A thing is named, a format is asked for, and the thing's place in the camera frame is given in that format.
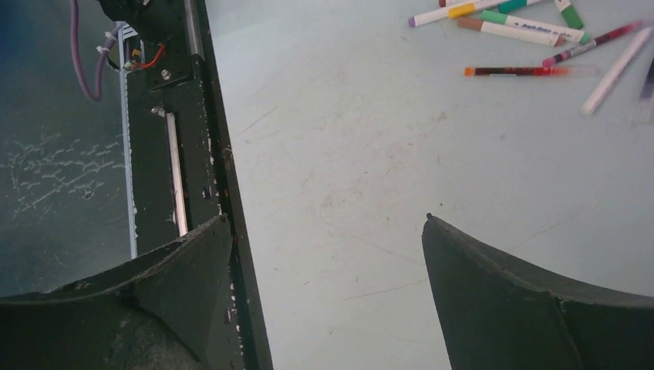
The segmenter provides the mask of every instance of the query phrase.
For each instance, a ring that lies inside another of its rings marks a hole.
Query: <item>scratch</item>
[[[47,137],[45,137],[45,138],[41,138],[41,145],[43,145],[43,144],[49,142],[50,140],[54,140],[54,139],[56,139],[56,138],[58,138],[58,137],[60,137],[60,136],[61,136],[60,133],[56,133],[56,134],[54,134],[54,135],[50,135],[50,136],[47,136]]]
[[[108,206],[112,205],[113,203],[111,203],[111,201],[116,199],[117,197],[118,197],[118,194],[114,194],[111,198],[107,199],[105,205],[98,208],[98,210],[103,210],[103,209],[107,208]]]
[[[106,222],[107,224],[112,224],[112,223],[114,223],[114,222],[120,221],[122,218],[123,218],[123,215],[121,214],[121,215],[119,215],[119,216],[117,216],[117,217],[114,217],[114,218],[112,218],[111,220],[107,220],[107,221],[105,221],[105,222]]]
[[[14,184],[14,190],[16,190],[20,194],[20,189],[19,189],[18,182],[19,182],[19,179],[16,178],[16,176],[14,175],[14,172],[12,171],[12,183]]]
[[[91,150],[89,150],[88,152],[86,152],[86,155],[87,155],[87,156],[90,156],[91,154],[95,153],[96,150],[98,149],[98,146],[99,146],[98,144],[94,144],[94,145],[92,145],[92,146],[91,146]]]
[[[354,297],[346,298],[346,299],[344,299],[343,301],[351,301],[352,299],[364,298],[364,297],[370,297],[370,296],[372,296],[372,295],[384,294],[384,293],[388,293],[388,292],[390,292],[390,291],[398,291],[398,290],[400,290],[400,289],[408,288],[408,287],[411,287],[411,286],[413,286],[413,285],[418,285],[418,284],[423,283],[423,282],[425,282],[425,281],[427,281],[427,280],[429,280],[429,279],[428,279],[428,278],[424,278],[423,280],[419,280],[419,281],[415,281],[415,282],[410,283],[410,284],[402,285],[401,287],[390,288],[390,289],[386,289],[385,291],[376,291],[376,292],[374,292],[374,293],[368,293],[368,294],[356,295],[356,296],[354,296]]]
[[[268,113],[264,114],[260,119],[257,119],[256,121],[254,121],[254,123],[252,123],[250,126],[248,126],[247,129],[244,129],[243,131],[241,131],[239,134],[237,134],[236,136],[234,136],[234,138],[239,137],[242,133],[244,133],[245,131],[248,131],[249,129],[251,129],[254,125],[256,125],[257,123],[259,123],[259,121],[261,121],[262,119],[264,119],[265,117],[267,117],[270,113],[273,113],[275,110],[277,110],[277,108],[279,108],[279,107],[276,106],[275,108],[270,109],[270,111],[268,111]]]
[[[64,264],[61,262],[61,260],[59,259],[59,257],[57,257],[57,253],[52,252],[52,254],[55,255],[55,259],[57,260],[57,262],[59,262],[59,264],[61,264],[63,267],[66,267],[66,268],[68,267],[68,266],[64,265]]]
[[[274,131],[274,132],[272,132],[272,133],[266,134],[266,135],[264,135],[264,136],[262,136],[262,137],[258,137],[258,138],[256,138],[256,139],[251,139],[251,140],[245,140],[245,143],[246,143],[246,144],[256,143],[256,142],[258,142],[258,141],[265,140],[265,139],[267,139],[267,138],[269,138],[269,137],[275,136],[275,135],[277,135],[278,133],[283,133],[284,131],[288,131],[289,129],[292,129],[292,128],[293,128],[293,127],[286,127],[286,128],[284,128],[284,129],[278,129],[277,131]]]
[[[60,183],[63,182],[66,178],[65,177],[58,177],[57,175],[62,172],[63,169],[58,169],[54,173],[44,173],[41,175],[42,179],[55,179],[59,181]]]
[[[382,333],[364,331],[364,330],[354,329],[352,327],[332,326],[332,329],[330,329],[330,331],[336,330],[336,329],[339,329],[340,331],[348,331],[348,332],[355,333],[355,334],[360,334],[360,335],[372,336],[374,338],[382,338],[382,337],[387,336],[388,339],[391,339],[391,340],[394,340],[394,341],[404,341],[404,342],[407,342],[407,343],[423,344],[421,341],[417,341],[415,339],[400,338],[400,337],[396,337],[395,335],[384,335]]]
[[[552,226],[548,227],[547,229],[544,229],[544,230],[538,231],[536,234],[531,235],[531,236],[528,237],[527,239],[523,240],[522,243],[520,243],[520,244],[519,244],[518,246],[516,246],[516,247],[511,248],[509,251],[512,251],[512,250],[514,250],[514,249],[520,247],[521,245],[527,243],[528,241],[530,241],[531,239],[534,239],[535,237],[537,237],[537,236],[539,236],[539,235],[542,235],[542,234],[547,233],[548,231],[554,230],[555,228],[557,228],[557,227],[559,227],[561,224],[563,224],[565,221],[571,220],[571,219],[577,217],[578,215],[579,215],[579,213],[573,214],[572,216],[567,217],[567,218],[565,218],[565,219],[563,219],[563,220],[560,220],[560,221],[557,222],[556,224],[553,224]]]
[[[445,36],[445,39],[447,40],[447,34],[445,33],[445,30],[443,30],[443,25],[439,23],[438,27],[440,28],[440,31],[443,33],[443,36]]]
[[[373,247],[373,248],[377,249],[378,251],[382,251],[382,252],[384,252],[384,253],[390,254],[391,256],[398,257],[398,258],[403,259],[403,260],[405,260],[405,261],[407,261],[407,262],[410,262],[410,263],[412,263],[412,264],[418,264],[418,265],[420,265],[420,266],[423,266],[423,265],[424,265],[424,264],[422,264],[422,263],[420,263],[420,262],[418,262],[418,261],[416,261],[416,260],[414,260],[414,259],[408,258],[407,256],[403,256],[402,254],[398,254],[398,253],[395,253],[395,252],[393,252],[393,251],[389,251],[388,249],[385,249],[384,247],[380,247],[380,246],[377,245],[377,244],[370,243],[370,242],[367,241],[366,239],[363,239],[362,237],[359,237],[359,236],[356,236],[356,235],[354,235],[354,234],[348,233],[347,231],[343,230],[343,229],[340,228],[340,227],[336,227],[336,226],[334,226],[334,225],[328,224],[328,223],[325,222],[325,221],[323,221],[323,223],[324,223],[325,225],[327,225],[327,226],[330,226],[330,227],[335,228],[336,230],[338,230],[338,231],[340,231],[341,233],[343,233],[343,234],[345,234],[345,235],[351,237],[352,239],[356,239],[356,240],[361,241],[361,242],[363,242],[363,243],[365,243],[365,244],[368,244],[370,247]]]
[[[50,204],[50,205],[49,205],[49,206],[48,206],[48,207],[43,211],[43,213],[41,214],[41,218],[39,218],[39,222],[36,223],[37,225],[40,224],[41,221],[43,220],[43,217],[45,217],[46,214],[48,214],[48,212],[50,211],[50,209],[52,208],[52,205],[53,205],[54,203],[55,203],[55,202],[52,202],[52,203],[51,203],[51,204]]]
[[[34,209],[36,209],[36,204],[37,204],[37,203],[44,201],[47,197],[53,195],[54,193],[58,193],[59,191],[61,191],[61,188],[59,188],[59,187],[56,188],[56,189],[54,189],[54,190],[50,190],[48,193],[46,193],[46,195],[40,197],[40,198],[37,199],[37,200],[34,200],[34,201],[31,202],[28,206],[24,207],[22,210],[28,210],[29,208],[34,208]]]

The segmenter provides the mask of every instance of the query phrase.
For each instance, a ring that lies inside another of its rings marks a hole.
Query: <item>red marker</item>
[[[570,67],[467,67],[465,76],[593,76],[599,72],[595,66]]]

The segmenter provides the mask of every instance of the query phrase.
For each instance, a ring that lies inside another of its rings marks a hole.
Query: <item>marker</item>
[[[469,1],[470,0],[439,0],[438,5],[440,5],[441,8],[444,8],[446,6],[463,4],[463,3],[469,2]]]
[[[513,27],[507,27],[506,25],[484,22],[475,18],[461,17],[459,18],[457,25],[464,29],[492,33],[493,35],[535,42],[542,45],[560,46],[565,42],[565,39],[559,35],[548,35],[547,33],[529,31],[527,29],[515,29]]]
[[[654,60],[649,66],[649,72],[645,78],[645,85],[640,93],[638,108],[633,116],[633,122],[650,123],[654,116]]]
[[[497,23],[498,25],[508,25],[517,29],[528,29],[531,31],[538,31],[549,33],[551,35],[559,35],[564,39],[571,42],[580,42],[585,44],[591,39],[591,36],[578,29],[569,29],[568,27],[561,27],[560,25],[550,25],[548,23],[532,21],[530,19],[518,18],[513,15],[500,14],[490,10],[484,10],[481,13],[481,20],[486,22]]]
[[[593,91],[588,100],[586,100],[586,103],[582,107],[582,112],[584,114],[591,115],[597,110],[599,105],[602,104],[606,96],[611,92],[611,89],[613,89],[613,86],[620,78],[622,72],[624,72],[625,68],[627,68],[629,63],[647,43],[651,35],[652,29],[647,28],[638,32],[638,34],[634,36],[634,39],[627,49],[625,49],[618,60],[613,63],[613,66],[611,66],[611,69],[606,73],[606,76],[604,76],[602,81],[595,88],[595,91]]]
[[[579,14],[577,13],[575,7],[572,6],[572,3],[570,3],[570,0],[554,0],[554,3],[556,4],[558,11],[561,12],[563,19],[565,19],[565,22],[568,23],[570,28],[584,28],[584,22],[582,22],[582,19],[579,18]]]
[[[497,11],[506,14],[510,13],[516,9],[524,8],[527,5],[536,4],[537,2],[542,2],[543,0],[509,0],[504,4],[500,4],[497,7]]]
[[[599,72],[595,66],[569,67],[467,67],[465,76],[548,76],[548,77],[579,77],[594,76]]]
[[[498,6],[506,1],[507,0],[480,0],[478,2],[468,2],[467,4],[459,5],[450,9],[447,16],[450,17],[450,19],[463,17],[464,15],[479,12],[480,10],[493,8],[494,6]]]
[[[409,27],[418,27],[419,25],[425,25],[427,23],[440,21],[441,19],[447,18],[447,14],[451,9],[456,8],[459,5],[451,5],[445,8],[440,8],[433,10],[431,12],[415,15],[409,18]]]
[[[563,62],[564,60],[570,59],[573,56],[578,56],[580,54],[587,52],[588,50],[593,50],[594,48],[600,45],[604,45],[605,43],[611,40],[617,39],[620,36],[627,35],[630,32],[634,32],[635,30],[640,29],[644,24],[645,21],[640,20],[640,21],[635,21],[633,23],[629,23],[628,25],[624,25],[619,29],[614,29],[609,33],[596,37],[595,39],[591,40],[589,43],[585,45],[576,46],[560,54],[554,55],[551,58],[547,58],[546,60],[543,61],[543,66],[551,67],[554,64]]]

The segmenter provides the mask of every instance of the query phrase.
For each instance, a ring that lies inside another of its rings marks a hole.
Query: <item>white marker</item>
[[[450,5],[445,8],[440,8],[433,10],[431,12],[415,15],[409,18],[409,26],[417,27],[419,25],[425,25],[427,23],[440,21],[441,19],[447,18],[447,14],[450,12],[450,9],[456,8],[458,4]]]
[[[469,1],[470,0],[438,0],[438,5],[440,5],[441,8],[444,8],[446,6],[463,4],[463,3],[469,2]]]
[[[560,46],[565,40],[559,35],[549,35],[547,33],[529,31],[527,29],[515,29],[506,25],[484,22],[475,18],[459,18],[457,25],[464,29],[472,29],[478,32],[492,33],[493,35],[504,36],[511,39],[535,42],[537,44]]]
[[[611,69],[606,73],[606,76],[602,81],[597,85],[595,91],[590,95],[584,106],[582,107],[582,112],[584,114],[591,115],[593,114],[600,104],[604,101],[606,96],[611,92],[613,86],[620,78],[622,72],[629,65],[629,63],[634,59],[642,47],[647,43],[649,37],[652,35],[652,28],[643,29],[641,32],[638,32],[634,39],[629,44],[629,47],[620,55]]]
[[[464,17],[465,15],[479,12],[480,10],[493,8],[494,6],[498,6],[499,4],[503,4],[505,2],[506,0],[479,0],[476,2],[467,2],[465,4],[454,6],[447,12],[447,16],[450,17],[450,19]]]
[[[513,15],[496,13],[490,10],[484,10],[484,12],[481,13],[481,20],[497,23],[498,25],[508,25],[509,27],[515,27],[517,29],[529,29],[531,31],[560,35],[568,41],[580,42],[582,44],[585,44],[591,39],[591,36],[588,33],[578,29],[570,29],[560,25],[550,25],[539,21],[514,17]]]

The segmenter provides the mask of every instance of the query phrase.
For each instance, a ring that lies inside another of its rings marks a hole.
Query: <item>black metal frame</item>
[[[171,216],[171,171],[163,165],[170,162],[166,120],[158,114],[163,110],[173,113],[177,120],[189,228],[221,212],[229,217],[234,238],[229,271],[243,344],[243,368],[272,369],[204,1],[198,0],[196,8],[204,58],[196,54],[186,61],[177,59],[182,65],[192,65],[192,78],[163,88],[154,86],[153,76],[164,67],[170,68],[166,63],[127,76],[137,251],[151,251],[177,234]],[[170,40],[167,48],[188,50],[187,45],[175,43],[180,41]]]
[[[190,52],[194,32],[172,35],[155,67],[126,75],[138,257],[49,294],[0,299],[8,368],[272,369],[206,7],[188,1],[171,4],[178,20],[197,21],[201,50]],[[162,112],[177,123],[181,238]]]
[[[2,367],[243,368],[231,245],[228,218],[215,217],[52,293],[0,299]]]

